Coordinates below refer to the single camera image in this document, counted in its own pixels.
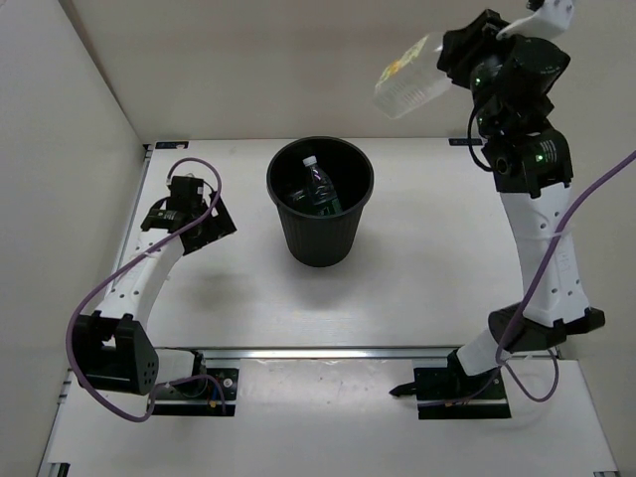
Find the clear square plastic bottle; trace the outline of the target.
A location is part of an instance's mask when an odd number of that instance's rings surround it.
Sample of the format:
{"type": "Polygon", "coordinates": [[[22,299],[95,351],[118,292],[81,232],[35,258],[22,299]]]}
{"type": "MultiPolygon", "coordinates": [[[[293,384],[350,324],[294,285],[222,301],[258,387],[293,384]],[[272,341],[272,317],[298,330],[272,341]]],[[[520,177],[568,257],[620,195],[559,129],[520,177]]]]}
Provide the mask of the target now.
{"type": "Polygon", "coordinates": [[[398,119],[451,88],[451,80],[437,67],[443,34],[429,33],[391,62],[376,82],[373,103],[385,116],[398,119]]]}

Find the clear bottle blue label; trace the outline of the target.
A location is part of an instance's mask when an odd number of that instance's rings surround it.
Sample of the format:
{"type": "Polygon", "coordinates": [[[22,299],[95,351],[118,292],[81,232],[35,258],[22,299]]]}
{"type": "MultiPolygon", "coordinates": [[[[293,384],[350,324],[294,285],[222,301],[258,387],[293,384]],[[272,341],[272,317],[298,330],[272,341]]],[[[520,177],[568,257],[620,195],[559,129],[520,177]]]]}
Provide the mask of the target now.
{"type": "Polygon", "coordinates": [[[298,203],[307,203],[310,200],[306,188],[300,188],[298,190],[290,191],[285,196],[285,201],[289,206],[298,203]]]}

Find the clear bottle dark green label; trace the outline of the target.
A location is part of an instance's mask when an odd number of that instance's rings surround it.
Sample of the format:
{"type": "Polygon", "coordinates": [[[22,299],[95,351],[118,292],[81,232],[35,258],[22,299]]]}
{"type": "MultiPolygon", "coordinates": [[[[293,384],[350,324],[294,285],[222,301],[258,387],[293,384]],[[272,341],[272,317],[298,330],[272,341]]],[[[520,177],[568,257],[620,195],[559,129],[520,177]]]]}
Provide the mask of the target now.
{"type": "Polygon", "coordinates": [[[308,173],[307,192],[310,197],[313,211],[318,216],[334,216],[343,212],[335,186],[318,165],[315,156],[309,156],[302,160],[308,173]]]}

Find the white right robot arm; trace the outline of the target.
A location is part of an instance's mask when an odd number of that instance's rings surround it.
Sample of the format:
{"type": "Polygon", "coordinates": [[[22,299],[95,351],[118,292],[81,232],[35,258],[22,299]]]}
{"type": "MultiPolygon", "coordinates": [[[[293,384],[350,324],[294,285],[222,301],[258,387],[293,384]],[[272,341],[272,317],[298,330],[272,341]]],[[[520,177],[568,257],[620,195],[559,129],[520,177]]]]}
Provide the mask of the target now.
{"type": "Polygon", "coordinates": [[[471,92],[469,133],[484,140],[474,162],[490,173],[510,224],[524,296],[493,311],[487,329],[453,352],[449,390],[467,398],[482,375],[517,352],[543,351],[601,328],[604,313],[584,293],[566,225],[573,169],[565,137],[549,122],[549,93],[570,58],[555,44],[569,1],[531,1],[506,22],[492,10],[445,33],[438,68],[471,92]]]}

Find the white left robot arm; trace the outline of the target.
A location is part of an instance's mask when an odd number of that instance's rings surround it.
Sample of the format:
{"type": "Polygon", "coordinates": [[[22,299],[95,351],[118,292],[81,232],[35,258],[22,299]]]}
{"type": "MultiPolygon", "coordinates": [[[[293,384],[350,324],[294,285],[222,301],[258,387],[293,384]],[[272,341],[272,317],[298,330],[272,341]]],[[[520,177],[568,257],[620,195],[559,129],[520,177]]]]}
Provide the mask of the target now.
{"type": "Polygon", "coordinates": [[[145,396],[173,382],[187,398],[207,389],[209,379],[192,351],[157,351],[146,334],[150,312],[176,262],[230,235],[236,227],[223,201],[210,210],[201,196],[188,202],[165,198],[141,224],[134,263],[113,280],[93,312],[80,314],[71,346],[80,383],[96,390],[145,396]]]}

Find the black ribbed plastic bin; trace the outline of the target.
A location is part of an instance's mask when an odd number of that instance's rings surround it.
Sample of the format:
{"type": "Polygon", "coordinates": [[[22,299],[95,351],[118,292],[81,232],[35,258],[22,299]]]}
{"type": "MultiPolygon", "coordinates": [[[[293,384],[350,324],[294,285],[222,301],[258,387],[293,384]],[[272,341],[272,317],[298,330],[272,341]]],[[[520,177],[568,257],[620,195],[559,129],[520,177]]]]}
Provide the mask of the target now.
{"type": "Polygon", "coordinates": [[[374,189],[367,155],[340,138],[312,136],[280,149],[266,173],[291,254],[327,267],[350,252],[364,206],[374,189]]]}

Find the right blue corner label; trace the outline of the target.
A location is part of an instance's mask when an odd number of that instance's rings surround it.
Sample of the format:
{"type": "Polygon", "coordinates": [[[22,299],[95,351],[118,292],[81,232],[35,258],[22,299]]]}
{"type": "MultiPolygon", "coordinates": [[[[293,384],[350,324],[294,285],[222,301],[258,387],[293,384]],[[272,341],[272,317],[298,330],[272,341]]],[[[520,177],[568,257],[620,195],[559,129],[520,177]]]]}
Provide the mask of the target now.
{"type": "Polygon", "coordinates": [[[482,146],[483,141],[479,138],[449,138],[448,143],[454,147],[482,146]]]}

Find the blue corner label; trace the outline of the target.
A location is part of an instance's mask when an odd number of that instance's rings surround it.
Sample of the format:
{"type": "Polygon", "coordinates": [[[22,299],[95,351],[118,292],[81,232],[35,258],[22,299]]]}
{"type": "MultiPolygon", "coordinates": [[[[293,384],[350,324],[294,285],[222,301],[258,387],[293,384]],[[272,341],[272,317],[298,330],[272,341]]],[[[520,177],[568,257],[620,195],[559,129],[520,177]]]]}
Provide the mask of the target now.
{"type": "Polygon", "coordinates": [[[156,150],[185,150],[188,147],[188,141],[158,141],[154,145],[156,150]]]}
{"type": "Polygon", "coordinates": [[[449,138],[448,143],[454,147],[482,146],[483,141],[479,138],[449,138]]]}

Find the left blue corner label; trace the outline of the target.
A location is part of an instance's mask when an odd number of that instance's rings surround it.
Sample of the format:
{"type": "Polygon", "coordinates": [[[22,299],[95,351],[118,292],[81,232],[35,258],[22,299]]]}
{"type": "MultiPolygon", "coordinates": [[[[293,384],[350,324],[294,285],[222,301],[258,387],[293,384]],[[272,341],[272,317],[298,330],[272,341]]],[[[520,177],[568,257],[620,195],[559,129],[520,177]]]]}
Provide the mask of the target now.
{"type": "Polygon", "coordinates": [[[188,147],[188,141],[158,141],[154,145],[156,150],[185,150],[188,147]]]}

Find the aluminium table edge rail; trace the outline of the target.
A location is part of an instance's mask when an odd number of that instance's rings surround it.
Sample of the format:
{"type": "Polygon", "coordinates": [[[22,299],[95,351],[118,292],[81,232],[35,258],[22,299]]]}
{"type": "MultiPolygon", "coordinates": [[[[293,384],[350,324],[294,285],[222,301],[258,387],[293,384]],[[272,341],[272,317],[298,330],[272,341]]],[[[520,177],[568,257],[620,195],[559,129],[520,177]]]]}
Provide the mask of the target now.
{"type": "Polygon", "coordinates": [[[205,348],[208,360],[443,360],[455,347],[205,348]]]}

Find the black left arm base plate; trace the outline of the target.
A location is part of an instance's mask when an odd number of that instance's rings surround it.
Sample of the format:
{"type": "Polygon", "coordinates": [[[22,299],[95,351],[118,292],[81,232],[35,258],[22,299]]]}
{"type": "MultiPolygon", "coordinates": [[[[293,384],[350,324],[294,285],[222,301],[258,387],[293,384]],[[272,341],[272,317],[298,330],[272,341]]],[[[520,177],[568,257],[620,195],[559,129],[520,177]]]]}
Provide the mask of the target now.
{"type": "Polygon", "coordinates": [[[206,373],[221,385],[225,402],[222,402],[215,384],[198,380],[161,390],[155,399],[152,415],[233,417],[239,392],[239,362],[211,362],[206,364],[206,373]]]}

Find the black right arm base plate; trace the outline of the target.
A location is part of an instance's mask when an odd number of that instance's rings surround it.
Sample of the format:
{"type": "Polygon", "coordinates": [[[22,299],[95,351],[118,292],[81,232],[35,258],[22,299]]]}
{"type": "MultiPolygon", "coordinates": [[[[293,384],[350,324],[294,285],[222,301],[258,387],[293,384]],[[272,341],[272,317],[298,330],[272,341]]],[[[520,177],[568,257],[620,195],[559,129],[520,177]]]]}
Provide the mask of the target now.
{"type": "Polygon", "coordinates": [[[484,420],[512,417],[501,372],[461,378],[448,365],[413,365],[413,378],[389,391],[415,397],[420,420],[484,420]]]}

